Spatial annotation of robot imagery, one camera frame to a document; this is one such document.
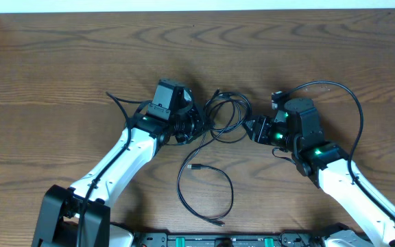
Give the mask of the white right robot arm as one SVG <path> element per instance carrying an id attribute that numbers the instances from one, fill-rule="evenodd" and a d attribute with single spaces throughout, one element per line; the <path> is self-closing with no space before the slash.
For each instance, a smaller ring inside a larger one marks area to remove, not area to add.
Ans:
<path id="1" fill-rule="evenodd" d="M 313 101 L 288 99 L 272 107 L 275 117 L 257 115 L 243 123 L 249 138 L 290 153 L 289 162 L 334 198 L 373 246 L 395 246 L 395 206 L 364 177 L 346 151 L 324 138 Z"/>

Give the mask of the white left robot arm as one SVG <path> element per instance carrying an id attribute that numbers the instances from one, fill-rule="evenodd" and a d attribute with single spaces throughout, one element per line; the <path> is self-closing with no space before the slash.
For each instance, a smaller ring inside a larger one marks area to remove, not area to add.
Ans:
<path id="1" fill-rule="evenodd" d="M 174 137 L 185 145 L 208 122 L 191 89 L 161 79 L 154 98 L 140 102 L 112 149 L 81 179 L 44 195 L 33 246 L 131 246 L 133 234 L 110 221 L 111 208 L 136 173 Z"/>

